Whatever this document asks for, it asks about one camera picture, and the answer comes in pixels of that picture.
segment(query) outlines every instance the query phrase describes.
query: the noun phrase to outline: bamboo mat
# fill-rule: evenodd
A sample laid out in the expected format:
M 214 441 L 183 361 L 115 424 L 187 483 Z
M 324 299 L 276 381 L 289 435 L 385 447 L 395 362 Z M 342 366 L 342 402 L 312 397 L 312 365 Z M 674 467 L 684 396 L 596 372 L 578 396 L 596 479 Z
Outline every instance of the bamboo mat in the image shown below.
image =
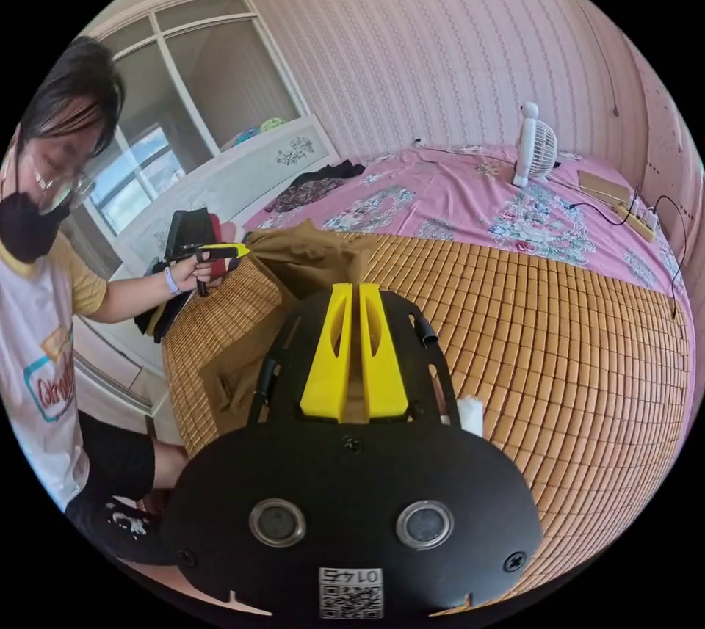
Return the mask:
M 543 544 L 505 597 L 587 560 L 638 516 L 673 461 L 691 366 L 680 306 L 673 319 L 663 294 L 544 258 L 377 238 L 366 281 L 422 309 L 458 396 L 482 399 L 485 438 L 515 461 L 538 505 Z M 244 259 L 167 334 L 164 369 L 189 454 L 217 436 L 200 368 L 278 301 Z

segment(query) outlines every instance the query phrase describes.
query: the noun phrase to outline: decorative carving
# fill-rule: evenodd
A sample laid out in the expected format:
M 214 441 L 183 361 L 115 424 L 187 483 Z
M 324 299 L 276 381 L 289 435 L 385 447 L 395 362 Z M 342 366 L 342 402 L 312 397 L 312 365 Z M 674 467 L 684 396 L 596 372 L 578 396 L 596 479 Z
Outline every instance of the decorative carving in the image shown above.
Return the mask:
M 291 149 L 286 152 L 279 150 L 277 153 L 277 164 L 286 164 L 286 166 L 296 164 L 300 159 L 314 151 L 314 144 L 308 137 L 295 137 L 289 143 L 289 147 Z

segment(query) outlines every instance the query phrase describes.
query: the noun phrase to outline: screw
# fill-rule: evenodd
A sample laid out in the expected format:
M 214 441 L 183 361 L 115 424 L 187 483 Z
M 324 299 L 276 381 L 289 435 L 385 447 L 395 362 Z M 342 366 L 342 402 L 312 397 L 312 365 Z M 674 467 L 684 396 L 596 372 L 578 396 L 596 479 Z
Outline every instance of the screw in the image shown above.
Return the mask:
M 352 436 L 345 436 L 345 438 L 343 438 L 343 448 L 345 448 L 348 453 L 359 453 L 362 450 L 362 441 Z
M 504 564 L 504 570 L 505 572 L 516 572 L 519 568 L 523 567 L 526 562 L 526 553 L 518 550 L 516 553 L 512 553 L 512 555 L 507 558 Z
M 191 553 L 190 550 L 180 550 L 178 552 L 178 557 L 181 559 L 181 563 L 187 567 L 187 568 L 195 568 L 196 567 L 196 556 Z

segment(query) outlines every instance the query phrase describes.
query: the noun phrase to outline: hand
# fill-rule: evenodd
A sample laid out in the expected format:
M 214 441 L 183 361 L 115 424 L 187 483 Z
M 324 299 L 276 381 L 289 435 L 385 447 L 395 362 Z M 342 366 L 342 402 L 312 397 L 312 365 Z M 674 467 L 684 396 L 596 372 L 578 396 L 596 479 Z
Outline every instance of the hand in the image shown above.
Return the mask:
M 204 252 L 203 258 L 207 260 L 208 257 L 209 254 Z M 174 281 L 181 291 L 193 291 L 197 281 L 205 282 L 210 288 L 220 286 L 222 279 L 211 282 L 212 271 L 212 262 L 199 262 L 196 255 L 193 255 L 187 260 L 177 262 L 171 268 L 171 276 L 174 277 Z

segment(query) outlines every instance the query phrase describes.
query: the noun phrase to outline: wristband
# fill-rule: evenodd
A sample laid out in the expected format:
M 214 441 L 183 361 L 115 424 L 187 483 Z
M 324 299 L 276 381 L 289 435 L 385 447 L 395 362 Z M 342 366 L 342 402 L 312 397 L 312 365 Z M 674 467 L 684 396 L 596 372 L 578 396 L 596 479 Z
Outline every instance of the wristband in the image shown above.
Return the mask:
M 169 287 L 169 291 L 172 294 L 176 295 L 181 293 L 181 289 L 176 285 L 174 277 L 171 274 L 171 269 L 169 267 L 164 270 L 164 279 L 166 279 L 167 286 Z

